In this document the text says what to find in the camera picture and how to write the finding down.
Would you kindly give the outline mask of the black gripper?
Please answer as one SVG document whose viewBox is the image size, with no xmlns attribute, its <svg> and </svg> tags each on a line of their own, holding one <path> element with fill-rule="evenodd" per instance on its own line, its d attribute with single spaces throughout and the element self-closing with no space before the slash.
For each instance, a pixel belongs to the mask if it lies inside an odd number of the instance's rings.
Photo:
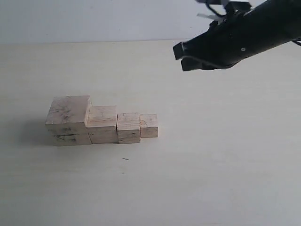
<svg viewBox="0 0 301 226">
<path fill-rule="evenodd" d="M 207 32 L 173 46 L 184 72 L 232 67 L 239 61 L 289 41 L 289 11 L 286 7 L 256 7 L 236 14 Z"/>
</svg>

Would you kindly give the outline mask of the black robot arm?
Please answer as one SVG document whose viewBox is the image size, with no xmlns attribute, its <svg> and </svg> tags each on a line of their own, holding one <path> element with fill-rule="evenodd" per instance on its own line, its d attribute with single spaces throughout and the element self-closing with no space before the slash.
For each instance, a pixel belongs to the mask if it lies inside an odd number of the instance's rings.
<svg viewBox="0 0 301 226">
<path fill-rule="evenodd" d="M 173 47 L 183 71 L 228 69 L 274 47 L 301 40 L 301 2 L 203 0 L 213 12 L 208 30 Z"/>
</svg>

